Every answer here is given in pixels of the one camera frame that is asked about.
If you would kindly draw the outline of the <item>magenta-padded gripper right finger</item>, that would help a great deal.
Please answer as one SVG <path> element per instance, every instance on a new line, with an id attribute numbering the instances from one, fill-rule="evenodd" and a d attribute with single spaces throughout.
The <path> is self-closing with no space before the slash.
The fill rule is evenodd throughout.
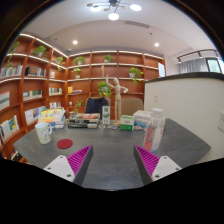
<path id="1" fill-rule="evenodd" d="M 168 156 L 159 157 L 137 145 L 134 146 L 133 155 L 144 185 L 181 170 Z"/>

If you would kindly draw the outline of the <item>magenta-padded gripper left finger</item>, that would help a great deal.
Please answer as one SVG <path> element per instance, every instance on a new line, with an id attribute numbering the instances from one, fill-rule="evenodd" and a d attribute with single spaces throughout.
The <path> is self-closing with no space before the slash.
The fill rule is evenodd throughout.
<path id="1" fill-rule="evenodd" d="M 69 156 L 59 155 L 44 170 L 81 186 L 92 156 L 93 146 L 89 145 Z"/>

